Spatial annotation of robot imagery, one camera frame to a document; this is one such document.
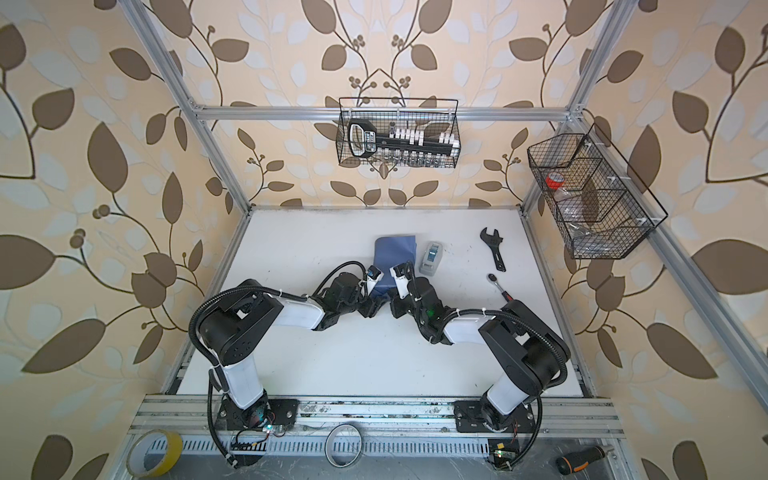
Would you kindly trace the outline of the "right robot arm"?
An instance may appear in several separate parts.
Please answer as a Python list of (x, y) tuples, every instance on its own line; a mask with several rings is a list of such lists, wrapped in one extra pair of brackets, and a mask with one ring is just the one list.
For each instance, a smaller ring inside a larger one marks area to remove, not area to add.
[(527, 406), (568, 378), (569, 347), (520, 300), (508, 297), (500, 309), (449, 308), (424, 277), (397, 278), (387, 296), (392, 315), (412, 316), (429, 343), (489, 349), (501, 374), (467, 415), (482, 429), (505, 432), (527, 424)]

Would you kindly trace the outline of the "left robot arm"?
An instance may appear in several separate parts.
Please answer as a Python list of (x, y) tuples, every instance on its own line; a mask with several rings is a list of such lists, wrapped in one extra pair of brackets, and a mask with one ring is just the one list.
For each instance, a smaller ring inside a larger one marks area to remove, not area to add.
[(258, 377), (255, 350), (273, 326), (324, 331), (341, 316), (370, 317), (381, 303), (372, 293), (384, 277), (358, 261), (337, 266), (310, 295), (294, 295), (248, 279), (206, 300), (194, 312), (188, 334), (210, 363), (209, 386), (224, 395), (223, 411), (243, 427), (273, 419)]

